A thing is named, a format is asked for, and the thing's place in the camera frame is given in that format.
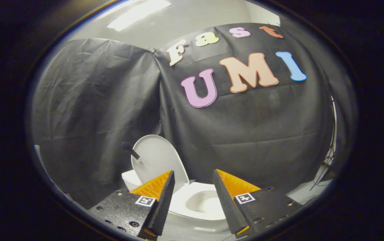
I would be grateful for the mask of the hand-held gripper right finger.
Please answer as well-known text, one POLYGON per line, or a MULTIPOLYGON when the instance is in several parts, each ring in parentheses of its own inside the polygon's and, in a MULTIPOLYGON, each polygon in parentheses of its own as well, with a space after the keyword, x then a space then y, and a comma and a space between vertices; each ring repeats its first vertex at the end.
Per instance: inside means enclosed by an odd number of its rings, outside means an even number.
POLYGON ((212 178, 229 230, 238 239, 266 233, 302 208, 272 186, 259 188, 219 169, 212 178))

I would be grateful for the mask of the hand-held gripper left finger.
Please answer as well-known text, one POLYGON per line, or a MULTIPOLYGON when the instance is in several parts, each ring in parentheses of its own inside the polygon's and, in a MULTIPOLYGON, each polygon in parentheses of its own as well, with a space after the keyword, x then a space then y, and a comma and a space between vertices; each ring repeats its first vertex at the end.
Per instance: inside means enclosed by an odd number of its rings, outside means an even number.
POLYGON ((108 226, 144 240, 162 235, 175 187, 170 170, 132 191, 115 191, 89 209, 108 226))

